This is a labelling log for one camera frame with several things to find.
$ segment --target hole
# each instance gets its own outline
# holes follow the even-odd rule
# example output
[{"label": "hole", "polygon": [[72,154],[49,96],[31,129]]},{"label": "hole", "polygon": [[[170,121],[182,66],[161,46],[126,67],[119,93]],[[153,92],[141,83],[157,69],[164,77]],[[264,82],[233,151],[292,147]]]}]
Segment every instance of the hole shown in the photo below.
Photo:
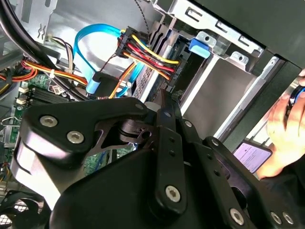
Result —
[{"label": "hole", "polygon": [[174,152],[173,150],[170,150],[169,154],[170,154],[172,157],[176,156],[176,154],[175,154],[175,152]]},{"label": "hole", "polygon": [[220,173],[217,170],[214,170],[216,176],[220,177]]},{"label": "hole", "polygon": [[145,132],[142,134],[142,138],[143,138],[143,139],[146,139],[146,138],[149,138],[151,135],[152,135],[151,132],[145,131]]},{"label": "hole", "polygon": [[239,203],[239,206],[242,208],[242,210],[245,210],[247,208],[247,199],[243,195],[243,193],[236,187],[232,187],[232,191]]},{"label": "hole", "polygon": [[174,190],[170,190],[170,194],[171,194],[172,197],[176,197],[177,196],[176,192]]},{"label": "hole", "polygon": [[77,135],[77,134],[72,134],[71,137],[72,137],[72,138],[76,138],[76,139],[80,139],[80,136]]},{"label": "hole", "polygon": [[44,122],[49,123],[49,124],[53,124],[53,120],[51,118],[46,118],[44,120]]},{"label": "hole", "polygon": [[46,2],[44,3],[44,5],[46,7],[49,7],[51,5],[51,0],[46,0]]}]

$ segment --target red wire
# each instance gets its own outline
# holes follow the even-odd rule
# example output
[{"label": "red wire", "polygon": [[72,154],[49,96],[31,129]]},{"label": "red wire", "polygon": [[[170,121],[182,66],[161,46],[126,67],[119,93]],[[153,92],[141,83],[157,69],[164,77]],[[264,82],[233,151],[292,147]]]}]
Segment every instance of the red wire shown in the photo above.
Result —
[{"label": "red wire", "polygon": [[142,58],[144,58],[146,61],[148,61],[149,63],[152,63],[154,66],[160,68],[160,69],[164,69],[164,70],[167,70],[167,71],[170,71],[170,72],[174,72],[175,70],[173,68],[169,68],[169,67],[166,67],[166,66],[162,66],[162,65],[159,65],[158,63],[156,62],[153,62],[150,58],[144,56],[142,53],[139,52],[139,49],[137,49],[137,47],[133,46],[132,44],[127,44],[128,47],[133,50],[137,55],[141,56]]}]

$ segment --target gray metal panel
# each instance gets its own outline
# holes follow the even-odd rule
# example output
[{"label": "gray metal panel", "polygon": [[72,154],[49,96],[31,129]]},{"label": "gray metal panel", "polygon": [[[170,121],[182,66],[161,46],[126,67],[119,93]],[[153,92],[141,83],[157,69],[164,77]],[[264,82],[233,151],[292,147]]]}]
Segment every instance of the gray metal panel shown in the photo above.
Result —
[{"label": "gray metal panel", "polygon": [[215,134],[253,78],[225,60],[217,62],[184,115],[199,137]]}]

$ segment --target finger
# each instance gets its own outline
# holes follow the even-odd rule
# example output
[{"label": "finger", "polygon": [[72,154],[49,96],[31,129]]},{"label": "finger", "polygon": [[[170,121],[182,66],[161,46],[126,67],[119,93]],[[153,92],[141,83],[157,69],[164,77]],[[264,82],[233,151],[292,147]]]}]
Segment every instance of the finger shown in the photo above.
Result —
[{"label": "finger", "polygon": [[305,139],[305,112],[303,112],[302,117],[301,117],[301,121],[300,121],[299,137],[301,139]]},{"label": "finger", "polygon": [[299,137],[299,126],[305,107],[305,93],[302,92],[289,114],[286,133],[291,137]]},{"label": "finger", "polygon": [[305,86],[305,79],[300,80],[299,84],[304,87]]},{"label": "finger", "polygon": [[269,116],[268,116],[268,121],[267,121],[267,133],[269,136],[271,136],[274,131],[275,131],[275,128],[274,128],[274,122],[273,122],[273,116],[275,114],[275,109],[276,109],[276,104],[274,104],[274,106],[271,108],[271,111],[269,113]]},{"label": "finger", "polygon": [[305,76],[305,69],[300,72],[299,76]]},{"label": "finger", "polygon": [[290,96],[288,94],[284,94],[276,105],[273,115],[273,128],[276,135],[282,135],[285,132],[284,118],[287,110],[289,97]]}]

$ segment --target metal bracket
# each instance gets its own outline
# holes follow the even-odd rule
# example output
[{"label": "metal bracket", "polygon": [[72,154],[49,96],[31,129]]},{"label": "metal bracket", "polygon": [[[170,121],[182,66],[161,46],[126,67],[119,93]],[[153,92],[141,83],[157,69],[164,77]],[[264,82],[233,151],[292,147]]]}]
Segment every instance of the metal bracket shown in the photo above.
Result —
[{"label": "metal bracket", "polygon": [[30,36],[43,44],[58,0],[17,0],[16,15]]}]

